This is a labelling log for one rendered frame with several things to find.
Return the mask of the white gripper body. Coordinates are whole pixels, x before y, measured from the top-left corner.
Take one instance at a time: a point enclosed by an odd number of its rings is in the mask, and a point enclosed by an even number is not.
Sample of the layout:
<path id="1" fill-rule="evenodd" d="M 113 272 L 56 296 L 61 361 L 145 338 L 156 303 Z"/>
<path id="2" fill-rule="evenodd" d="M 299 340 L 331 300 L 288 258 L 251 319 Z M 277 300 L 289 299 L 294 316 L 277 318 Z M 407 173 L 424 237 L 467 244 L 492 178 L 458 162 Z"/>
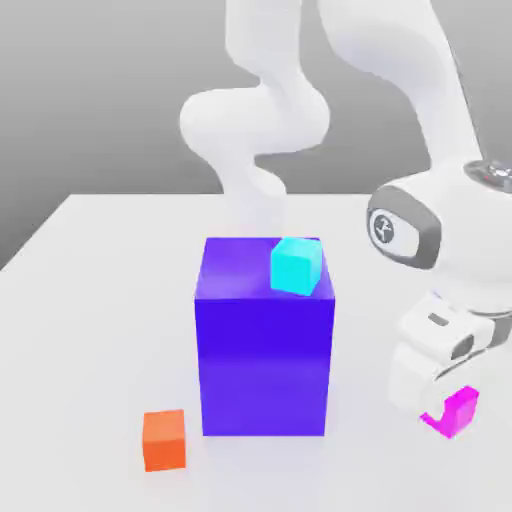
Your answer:
<path id="1" fill-rule="evenodd" d="M 390 402 L 410 417 L 428 414 L 440 420 L 444 413 L 443 391 L 437 378 L 445 370 L 439 361 L 406 341 L 399 341 L 392 354 L 388 381 Z"/>

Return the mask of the small magenta cube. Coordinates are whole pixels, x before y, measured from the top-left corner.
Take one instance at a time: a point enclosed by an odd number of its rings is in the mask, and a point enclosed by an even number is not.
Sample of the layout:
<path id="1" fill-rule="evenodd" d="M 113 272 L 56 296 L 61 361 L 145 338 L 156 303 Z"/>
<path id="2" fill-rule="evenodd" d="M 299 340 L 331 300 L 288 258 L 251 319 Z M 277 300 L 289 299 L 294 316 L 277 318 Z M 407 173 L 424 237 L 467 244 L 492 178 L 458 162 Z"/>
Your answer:
<path id="1" fill-rule="evenodd" d="M 447 439 L 454 438 L 473 420 L 479 391 L 471 386 L 465 386 L 444 401 L 443 414 L 440 419 L 434 419 L 424 413 L 420 419 Z"/>

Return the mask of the small cyan cube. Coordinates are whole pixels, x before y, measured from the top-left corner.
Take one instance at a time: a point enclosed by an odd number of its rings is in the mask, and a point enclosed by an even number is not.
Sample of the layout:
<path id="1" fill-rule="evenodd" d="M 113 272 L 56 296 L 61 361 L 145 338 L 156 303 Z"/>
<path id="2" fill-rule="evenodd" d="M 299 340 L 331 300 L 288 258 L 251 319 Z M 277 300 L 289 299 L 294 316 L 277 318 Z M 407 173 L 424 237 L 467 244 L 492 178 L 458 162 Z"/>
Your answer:
<path id="1" fill-rule="evenodd" d="M 323 249 L 318 239 L 284 237 L 270 256 L 273 290 L 310 296 L 320 281 Z"/>

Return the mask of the small orange cube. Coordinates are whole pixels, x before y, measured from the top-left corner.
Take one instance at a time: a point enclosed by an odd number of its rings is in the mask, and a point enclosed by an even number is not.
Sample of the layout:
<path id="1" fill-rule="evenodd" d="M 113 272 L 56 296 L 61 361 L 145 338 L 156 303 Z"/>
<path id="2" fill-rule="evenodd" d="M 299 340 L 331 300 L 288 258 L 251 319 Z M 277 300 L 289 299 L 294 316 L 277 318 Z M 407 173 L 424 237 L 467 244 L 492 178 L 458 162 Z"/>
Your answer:
<path id="1" fill-rule="evenodd" d="M 142 449 L 146 472 L 186 467 L 184 410 L 146 412 Z"/>

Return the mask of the large blue box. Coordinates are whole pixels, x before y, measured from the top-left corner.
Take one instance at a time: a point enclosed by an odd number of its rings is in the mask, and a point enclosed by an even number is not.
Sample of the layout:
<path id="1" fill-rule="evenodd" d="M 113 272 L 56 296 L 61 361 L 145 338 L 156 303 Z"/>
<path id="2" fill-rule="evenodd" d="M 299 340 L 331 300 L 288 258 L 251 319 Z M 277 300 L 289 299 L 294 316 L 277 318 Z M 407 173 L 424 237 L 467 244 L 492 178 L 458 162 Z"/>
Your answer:
<path id="1" fill-rule="evenodd" d="M 325 432 L 335 293 L 326 264 L 308 296 L 272 289 L 278 243 L 205 241 L 194 308 L 206 436 Z"/>

